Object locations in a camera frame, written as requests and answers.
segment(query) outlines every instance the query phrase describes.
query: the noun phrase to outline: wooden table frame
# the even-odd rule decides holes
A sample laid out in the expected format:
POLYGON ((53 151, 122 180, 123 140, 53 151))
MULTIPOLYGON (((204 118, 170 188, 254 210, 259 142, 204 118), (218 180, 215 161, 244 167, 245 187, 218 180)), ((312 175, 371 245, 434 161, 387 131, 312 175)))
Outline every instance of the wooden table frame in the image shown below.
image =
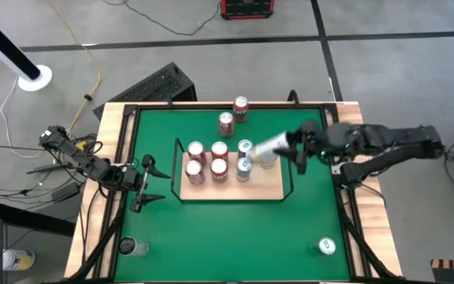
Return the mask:
MULTIPOLYGON (((294 102, 250 102, 251 106, 265 106, 270 107, 271 105, 280 106, 285 108, 291 108, 295 105, 294 102)), ((132 155, 130 149, 133 126, 138 124, 139 117, 135 116, 133 109, 126 106, 142 106, 142 107, 155 107, 164 109, 168 106, 168 103, 107 103, 102 116, 101 124, 99 126, 98 140, 103 142, 102 149, 97 153, 97 156, 101 158, 108 158, 110 161, 125 162, 128 157, 132 155)), ((232 106, 232 102, 176 102, 173 103, 176 107, 184 106, 217 106, 226 105, 232 106)), ((326 106, 328 112, 326 113, 327 124, 336 122, 338 118, 341 122, 350 123, 363 123, 362 115, 360 113, 359 104, 357 102, 300 102, 302 107, 311 105, 322 105, 326 106)), ((367 157, 358 157, 358 161, 368 159, 367 157)), ((378 179, 375 177, 369 177, 364 181, 364 184, 381 191, 378 184, 378 179)), ((91 200, 98 189, 97 183, 89 180, 85 186, 84 196, 82 199, 81 214, 87 216, 87 209, 91 200)), ((348 195, 345 191, 342 191, 342 198, 348 201, 348 198, 352 195, 348 195)), ((390 230, 388 216, 383 205, 383 201, 377 195, 366 190, 357 189, 355 200, 349 202, 351 205, 346 205, 346 211, 350 217, 353 217, 355 224, 361 223, 361 231, 369 246, 372 248, 374 253, 383 262, 383 264, 394 274, 401 275, 400 265, 393 243, 392 232, 390 230)), ((118 192, 115 194, 114 202, 111 206, 106 202, 106 199, 99 196, 99 194, 93 199, 92 209, 89 221, 89 230, 87 232, 86 240, 86 253, 90 255, 91 251, 97 245, 102 227, 107 227, 108 223, 114 217, 114 208, 118 207, 119 199, 121 194, 118 192), (105 212, 111 211, 111 219, 104 219, 105 212)), ((75 234, 73 236, 73 242, 69 253, 68 263, 65 269, 65 277, 69 277, 74 274, 81 265, 83 243, 82 243, 82 229, 80 222, 76 223, 75 234)), ((358 246, 355 241, 349 236, 349 244, 351 248, 352 264, 350 270, 353 270, 355 275, 364 276, 370 274, 370 269, 364 269, 366 267, 365 259, 360 253, 358 246)), ((114 238, 112 237, 110 242, 104 249, 103 258, 98 263, 97 271, 95 275, 99 277, 107 277, 110 270, 110 260, 112 253, 114 253, 114 238)))

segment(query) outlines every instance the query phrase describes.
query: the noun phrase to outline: soda can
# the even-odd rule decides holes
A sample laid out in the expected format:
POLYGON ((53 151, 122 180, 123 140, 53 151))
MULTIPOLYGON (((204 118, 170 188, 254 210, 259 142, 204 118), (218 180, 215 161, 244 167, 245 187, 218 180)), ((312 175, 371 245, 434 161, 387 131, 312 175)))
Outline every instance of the soda can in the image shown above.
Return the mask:
POLYGON ((266 160, 266 161, 262 161, 262 162, 260 163, 260 166, 261 166, 263 169, 270 169, 270 168, 272 168, 272 167, 276 164, 276 159, 277 159, 277 158, 270 159, 270 160, 266 160))
POLYGON ((211 162, 211 178, 216 183, 227 181, 227 162, 223 159, 215 159, 211 162))
POLYGON ((251 150, 251 141, 243 139, 237 144, 237 158, 245 158, 246 153, 251 150))
POLYGON ((150 249, 147 241, 137 240, 134 237, 124 237, 118 245, 118 251, 123 256, 145 256, 150 249))
POLYGON ((323 254, 330 256, 336 251, 336 244, 330 237, 323 237, 318 242, 318 248, 323 254))
POLYGON ((201 185, 204 182, 203 166, 198 161, 188 162, 185 166, 185 174, 193 185, 201 185))
POLYGON ((246 158, 241 158, 237 161, 237 175, 238 181, 245 182, 250 178, 251 164, 246 158))
POLYGON ((248 99, 238 96, 234 99, 234 120, 237 122, 246 121, 248 117, 248 99))
POLYGON ((274 149, 288 147, 289 144, 286 133, 280 133, 275 137, 262 142, 261 144, 255 145, 246 154, 246 157, 250 163, 270 162, 278 157, 278 155, 273 152, 274 149))
POLYGON ((224 112, 218 117, 218 131, 222 137, 231 137, 234 134, 234 119, 233 115, 224 112))
POLYGON ((218 141, 211 146, 211 160, 214 159, 223 159, 227 163, 229 162, 229 148, 227 144, 218 141))
POLYGON ((194 141, 188 145, 188 156, 190 160, 198 161, 203 166, 206 165, 206 152, 200 142, 194 141))

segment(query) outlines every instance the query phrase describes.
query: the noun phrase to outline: white cable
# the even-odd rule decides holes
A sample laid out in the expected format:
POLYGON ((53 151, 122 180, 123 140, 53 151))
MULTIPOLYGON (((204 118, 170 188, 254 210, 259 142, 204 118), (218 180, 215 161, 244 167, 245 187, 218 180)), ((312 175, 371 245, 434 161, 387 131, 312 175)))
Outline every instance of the white cable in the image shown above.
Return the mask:
MULTIPOLYGON (((3 116, 3 119, 5 120, 5 126, 6 126, 6 139, 8 140, 8 145, 9 145, 10 147, 13 147, 13 146, 12 146, 12 141, 11 141, 11 139, 9 138, 8 119, 6 119, 5 113, 3 112, 3 107, 5 107, 6 101, 9 99, 9 97, 15 92, 15 87, 17 86, 17 80, 18 80, 18 79, 19 79, 19 76, 15 77, 15 81, 13 82, 13 87, 12 87, 12 89, 9 91, 9 94, 6 96, 6 99, 3 101, 3 104, 2 104, 1 107, 0 107, 1 116, 3 116)), ((17 153, 17 152, 16 152, 15 150, 13 150, 12 148, 10 148, 10 150, 12 150, 12 152, 13 152, 15 155, 18 155, 19 157, 25 158, 25 159, 33 159, 33 158, 36 158, 36 157, 38 157, 39 155, 41 155, 41 153, 43 153, 43 151, 41 151, 40 153, 38 153, 38 154, 36 154, 36 155, 26 156, 26 155, 21 155, 21 154, 17 153)))

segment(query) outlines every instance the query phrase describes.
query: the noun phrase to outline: concrete floor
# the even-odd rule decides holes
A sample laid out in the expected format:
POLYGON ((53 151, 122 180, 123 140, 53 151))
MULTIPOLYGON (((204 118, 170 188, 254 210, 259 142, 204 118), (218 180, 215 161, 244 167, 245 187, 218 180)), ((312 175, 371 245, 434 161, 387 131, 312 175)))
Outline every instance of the concrete floor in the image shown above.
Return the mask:
MULTIPOLYGON (((108 6, 100 0, 54 2, 82 43, 318 34, 309 0, 277 0, 275 14, 267 20, 224 21, 217 15, 193 37, 173 35, 124 6, 108 6)), ((212 15, 216 3, 131 1, 135 8, 182 32, 190 32, 212 15)), ((454 1, 318 3, 327 35, 454 31, 454 1)), ((22 47, 74 44, 42 0, 0 0, 0 29, 22 47)), ((390 127, 431 124, 444 143, 454 141, 454 37, 337 41, 329 45, 344 100, 360 102, 365 122, 390 127)), ((99 122, 91 114, 94 107, 169 62, 176 62, 194 81, 199 100, 230 100, 240 94, 251 100, 281 100, 290 89, 296 89, 303 100, 333 100, 319 42, 106 49, 94 50, 93 54, 100 64, 102 84, 76 125, 76 135, 97 132, 99 122)), ((6 113, 14 145, 36 147, 39 134, 47 126, 69 125, 83 94, 95 83, 95 69, 81 50, 32 52, 27 56, 51 67, 53 82, 35 93, 17 89, 6 113)), ((0 62, 0 105, 13 80, 14 74, 0 62)), ((6 144, 4 127, 0 115, 0 144, 6 144)), ((26 175, 25 171, 50 162, 47 155, 20 159, 0 149, 0 188, 33 186, 42 176, 26 175)), ((454 164, 451 168, 454 175, 454 164)), ((65 179, 64 173, 54 173, 43 187, 53 187, 65 179)), ((380 182, 404 276, 433 280, 430 260, 454 259, 454 186, 445 176, 442 160, 395 166, 381 176, 380 182)), ((24 202, 48 199, 41 196, 24 202)), ((8 200, 0 202, 29 207, 8 200)), ((78 212, 79 202, 78 197, 40 211, 69 217, 78 212)), ((20 234, 21 230, 9 231, 9 243, 20 234)), ((29 234, 18 248, 34 250, 41 257, 30 271, 9 274, 8 282, 24 278, 30 278, 28 282, 59 280, 69 244, 66 237, 29 234)))

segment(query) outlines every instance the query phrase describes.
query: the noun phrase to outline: wooden tray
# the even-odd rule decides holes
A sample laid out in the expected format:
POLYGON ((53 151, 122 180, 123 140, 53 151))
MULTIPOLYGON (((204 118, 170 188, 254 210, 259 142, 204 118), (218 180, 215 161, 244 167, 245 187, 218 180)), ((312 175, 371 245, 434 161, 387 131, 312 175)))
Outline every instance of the wooden tray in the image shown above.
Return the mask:
POLYGON ((183 154, 181 165, 180 198, 182 200, 282 200, 283 178, 281 160, 278 157, 274 166, 264 169, 253 165, 250 179, 245 182, 236 179, 237 152, 229 153, 229 176, 225 183, 215 183, 211 179, 211 153, 207 152, 207 164, 203 167, 206 180, 201 185, 193 185, 185 174, 185 165, 190 161, 188 153, 183 154))

